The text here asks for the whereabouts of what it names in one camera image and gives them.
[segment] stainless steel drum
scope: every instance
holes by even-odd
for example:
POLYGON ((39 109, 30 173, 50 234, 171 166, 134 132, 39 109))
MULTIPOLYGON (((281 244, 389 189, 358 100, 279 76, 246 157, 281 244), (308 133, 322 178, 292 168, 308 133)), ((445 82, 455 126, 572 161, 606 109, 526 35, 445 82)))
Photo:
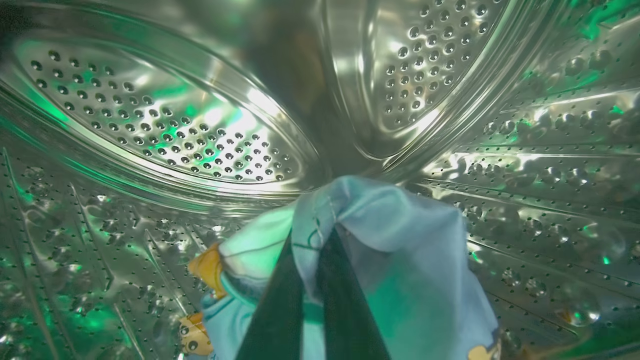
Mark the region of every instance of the stainless steel drum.
POLYGON ((189 259, 342 174, 463 212, 503 358, 638 356, 637 1, 13 1, 0 31, 1 358, 184 358, 189 259))

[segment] cloth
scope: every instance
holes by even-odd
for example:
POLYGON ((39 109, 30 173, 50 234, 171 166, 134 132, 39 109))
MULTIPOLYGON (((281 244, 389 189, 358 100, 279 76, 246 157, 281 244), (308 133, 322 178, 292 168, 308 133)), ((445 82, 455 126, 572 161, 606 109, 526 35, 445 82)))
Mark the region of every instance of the cloth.
MULTIPOLYGON (((347 176, 261 215, 220 245, 230 295, 203 307, 221 360, 235 359, 289 232, 306 298, 321 306, 319 250, 336 225, 345 230, 343 245, 392 359, 468 359, 472 349, 496 344, 497 320, 467 266, 461 213, 391 184, 347 176), (232 277, 254 291, 238 291, 232 277)), ((305 312, 304 360, 324 360, 323 334, 305 312)))

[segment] shiny metal surface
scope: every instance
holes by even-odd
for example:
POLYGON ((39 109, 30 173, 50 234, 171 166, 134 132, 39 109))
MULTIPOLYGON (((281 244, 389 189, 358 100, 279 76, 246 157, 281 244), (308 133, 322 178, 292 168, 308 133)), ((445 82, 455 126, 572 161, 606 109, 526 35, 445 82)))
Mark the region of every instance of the shiny metal surface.
POLYGON ((341 174, 465 214, 506 359, 638 350, 637 2, 17 4, 0 356, 181 358, 187 260, 341 174))

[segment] blue garment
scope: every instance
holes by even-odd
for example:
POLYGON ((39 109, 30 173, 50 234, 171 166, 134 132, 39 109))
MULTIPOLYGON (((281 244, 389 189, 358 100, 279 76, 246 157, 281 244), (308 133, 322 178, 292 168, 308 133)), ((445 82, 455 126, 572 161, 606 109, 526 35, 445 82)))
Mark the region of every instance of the blue garment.
MULTIPOLYGON (((292 206, 256 218, 220 246, 223 258, 234 258, 225 271, 234 276, 251 274, 248 284, 264 282, 270 274, 265 264, 272 270, 274 254, 279 254, 273 246, 279 244, 281 249, 291 230, 294 260, 307 297, 321 306, 315 278, 319 250, 338 224, 346 230, 344 247, 392 359, 466 360, 472 348, 492 347, 498 323, 468 269, 461 213, 391 184, 341 177, 302 195, 292 206), (274 219, 279 219, 278 229, 274 219), (266 249, 264 244, 270 251, 264 253, 260 270, 251 271, 252 261, 266 249), (243 258, 249 253, 251 258, 243 258)), ((204 324, 218 357, 231 360, 256 299, 233 289, 225 276, 223 284, 230 295, 204 307, 204 324)), ((322 324, 305 314, 304 334, 304 360, 324 360, 322 324)))

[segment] light blue cloth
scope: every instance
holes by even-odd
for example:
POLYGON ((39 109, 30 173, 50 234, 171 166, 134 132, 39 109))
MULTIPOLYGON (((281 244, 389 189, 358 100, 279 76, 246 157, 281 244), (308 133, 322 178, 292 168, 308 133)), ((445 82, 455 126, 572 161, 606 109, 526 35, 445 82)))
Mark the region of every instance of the light blue cloth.
MULTIPOLYGON (((465 224, 456 208, 391 184, 347 176, 302 195, 295 210, 287 211, 293 217, 294 259, 311 302, 321 302, 315 277, 319 249, 337 224, 348 232, 342 236, 344 247, 392 359, 466 360, 472 348, 495 343, 498 323, 468 269, 465 224)), ((284 210, 275 213, 281 217, 284 210)), ((272 223, 265 214, 228 241, 248 243, 253 237, 259 251, 261 241, 273 244, 273 238, 289 234, 286 226, 269 233, 272 223)), ((233 360, 255 299, 235 291, 224 276, 223 283, 230 296, 203 304, 204 324, 217 356, 233 360)), ((324 360, 321 323, 305 317, 304 333, 304 360, 324 360)))

